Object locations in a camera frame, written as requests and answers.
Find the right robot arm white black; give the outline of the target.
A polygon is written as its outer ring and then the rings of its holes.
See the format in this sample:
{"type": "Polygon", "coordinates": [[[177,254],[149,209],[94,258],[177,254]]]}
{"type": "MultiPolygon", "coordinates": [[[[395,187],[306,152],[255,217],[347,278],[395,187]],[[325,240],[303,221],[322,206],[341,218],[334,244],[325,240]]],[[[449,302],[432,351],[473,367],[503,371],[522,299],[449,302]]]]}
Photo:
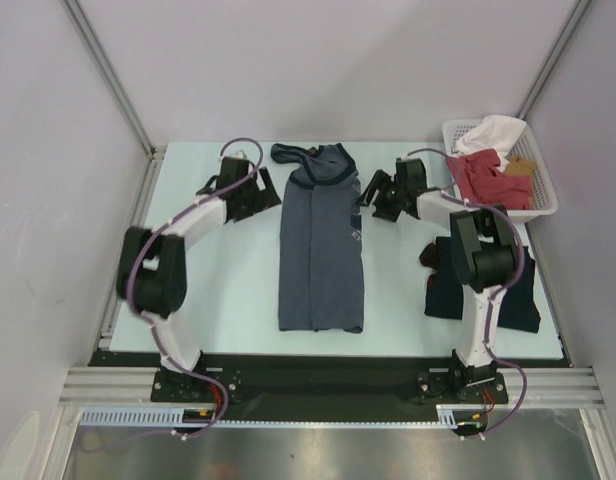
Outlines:
{"type": "Polygon", "coordinates": [[[462,333],[449,388],[457,399],[472,401],[495,376],[496,316],[523,273],[524,245],[504,208],[430,188],[420,159],[398,159],[395,169],[393,175],[377,170],[357,204],[372,205],[373,216],[383,220],[395,222],[405,213],[449,230],[453,270],[463,287],[462,333]]]}

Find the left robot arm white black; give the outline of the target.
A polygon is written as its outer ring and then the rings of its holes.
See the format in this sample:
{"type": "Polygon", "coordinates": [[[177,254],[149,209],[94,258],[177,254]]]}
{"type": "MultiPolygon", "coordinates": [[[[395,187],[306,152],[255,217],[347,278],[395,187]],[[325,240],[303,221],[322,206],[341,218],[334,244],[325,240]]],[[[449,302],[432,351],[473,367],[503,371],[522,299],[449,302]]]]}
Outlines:
{"type": "Polygon", "coordinates": [[[211,231],[281,203],[267,168],[246,158],[224,156],[219,173],[197,191],[192,203],[149,229],[124,234],[116,292],[151,334],[161,365],[177,372],[174,387],[185,398],[202,397],[208,374],[196,367],[201,348],[178,313],[187,296],[187,252],[211,231]]]}

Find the blue-grey tank top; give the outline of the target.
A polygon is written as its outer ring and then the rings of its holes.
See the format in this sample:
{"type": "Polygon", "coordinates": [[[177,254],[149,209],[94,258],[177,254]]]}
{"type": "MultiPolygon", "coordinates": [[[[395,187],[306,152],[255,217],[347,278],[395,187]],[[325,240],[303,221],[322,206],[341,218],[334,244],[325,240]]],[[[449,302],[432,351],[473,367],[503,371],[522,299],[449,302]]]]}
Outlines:
{"type": "Polygon", "coordinates": [[[280,221],[280,331],[364,327],[361,182],[341,144],[302,148],[276,143],[271,159],[295,164],[280,221]]]}

